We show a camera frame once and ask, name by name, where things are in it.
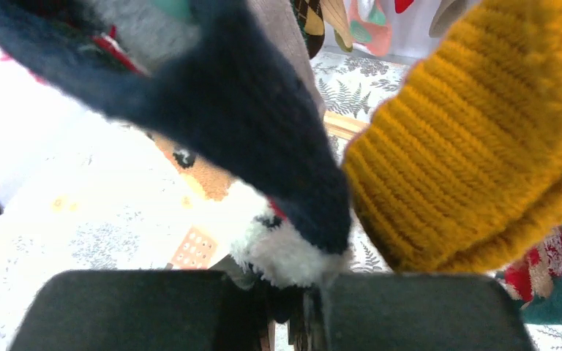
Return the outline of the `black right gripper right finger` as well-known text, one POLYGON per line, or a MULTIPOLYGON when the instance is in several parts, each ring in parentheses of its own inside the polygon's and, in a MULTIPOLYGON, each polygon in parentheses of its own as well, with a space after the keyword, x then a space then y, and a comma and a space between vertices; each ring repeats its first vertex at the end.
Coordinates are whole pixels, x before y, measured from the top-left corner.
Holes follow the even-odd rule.
POLYGON ((517 307, 487 276, 338 276, 317 291, 318 350, 532 350, 517 307))

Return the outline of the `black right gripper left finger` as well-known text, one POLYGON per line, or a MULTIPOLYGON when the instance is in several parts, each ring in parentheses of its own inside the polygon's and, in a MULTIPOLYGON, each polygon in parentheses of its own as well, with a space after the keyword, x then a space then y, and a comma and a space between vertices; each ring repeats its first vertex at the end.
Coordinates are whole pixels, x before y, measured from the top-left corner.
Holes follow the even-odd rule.
POLYGON ((259 350, 268 323, 221 271, 65 271, 37 293, 13 350, 259 350))

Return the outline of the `navy santa sock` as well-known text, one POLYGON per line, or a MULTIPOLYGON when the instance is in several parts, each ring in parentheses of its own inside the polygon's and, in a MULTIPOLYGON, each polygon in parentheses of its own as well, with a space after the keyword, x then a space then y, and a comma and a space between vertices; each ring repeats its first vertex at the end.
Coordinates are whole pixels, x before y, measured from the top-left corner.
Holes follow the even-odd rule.
POLYGON ((0 1, 0 47, 108 118, 177 142, 267 196, 285 233, 231 254, 278 287, 347 263, 348 188, 311 90, 248 1, 0 1))

